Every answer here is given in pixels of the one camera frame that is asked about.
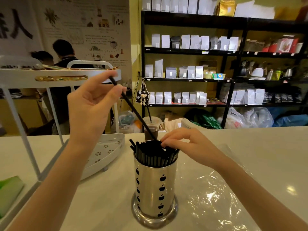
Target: metal straw holder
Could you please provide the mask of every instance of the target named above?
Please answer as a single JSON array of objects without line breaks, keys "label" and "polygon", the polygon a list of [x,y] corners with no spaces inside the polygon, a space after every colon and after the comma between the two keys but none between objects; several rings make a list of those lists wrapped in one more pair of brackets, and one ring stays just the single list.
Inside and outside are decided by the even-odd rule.
[{"label": "metal straw holder", "polygon": [[152,168],[135,160],[136,191],[132,212],[142,225],[158,229],[170,223],[178,211],[174,194],[176,161],[169,166]]}]

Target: black hair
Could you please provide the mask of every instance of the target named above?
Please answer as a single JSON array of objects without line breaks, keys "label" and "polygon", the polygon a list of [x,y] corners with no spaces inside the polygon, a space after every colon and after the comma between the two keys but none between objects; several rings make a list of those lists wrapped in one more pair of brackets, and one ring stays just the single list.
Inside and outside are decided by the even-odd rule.
[{"label": "black hair", "polygon": [[66,40],[56,40],[53,45],[52,48],[55,50],[55,52],[64,57],[70,54],[74,54],[74,50],[72,45],[66,41]]},{"label": "black hair", "polygon": [[50,59],[50,60],[54,59],[53,56],[46,51],[38,51],[38,52],[35,51],[35,52],[31,52],[30,54],[31,54],[31,57],[36,58],[40,61],[44,61],[47,59]]}]

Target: round metal base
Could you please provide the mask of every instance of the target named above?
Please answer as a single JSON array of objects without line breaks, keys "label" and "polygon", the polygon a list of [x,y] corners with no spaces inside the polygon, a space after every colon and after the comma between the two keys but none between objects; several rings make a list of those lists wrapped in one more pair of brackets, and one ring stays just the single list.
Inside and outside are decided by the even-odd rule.
[{"label": "round metal base", "polygon": [[172,206],[165,216],[159,218],[149,217],[139,210],[136,195],[134,193],[131,201],[131,208],[135,219],[141,225],[150,229],[160,229],[169,224],[176,217],[178,212],[178,202],[176,196],[174,195]]}]

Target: plant illustration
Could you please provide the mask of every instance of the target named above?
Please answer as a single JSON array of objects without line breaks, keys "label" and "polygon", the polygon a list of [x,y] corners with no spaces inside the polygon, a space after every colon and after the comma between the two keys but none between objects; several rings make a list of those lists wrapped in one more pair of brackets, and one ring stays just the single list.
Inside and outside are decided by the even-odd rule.
[{"label": "plant illustration", "polygon": [[50,8],[46,8],[46,12],[44,14],[46,16],[45,20],[48,20],[49,23],[55,27],[56,21],[59,20],[59,17],[55,14],[55,11]]}]

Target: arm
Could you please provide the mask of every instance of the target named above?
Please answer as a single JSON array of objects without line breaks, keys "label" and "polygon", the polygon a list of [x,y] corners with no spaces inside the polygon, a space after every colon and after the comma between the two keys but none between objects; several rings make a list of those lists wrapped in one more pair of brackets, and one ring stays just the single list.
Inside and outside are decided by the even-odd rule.
[{"label": "arm", "polygon": [[[190,143],[180,139],[189,139]],[[308,230],[308,225],[302,219],[268,193],[197,129],[179,128],[166,134],[161,141],[163,147],[178,148],[198,163],[216,170],[261,230]]]},{"label": "arm", "polygon": [[126,91],[121,85],[101,85],[115,75],[110,70],[92,77],[68,95],[70,140],[8,231],[56,231],[61,228],[87,159],[105,129],[110,108],[122,91]]}]

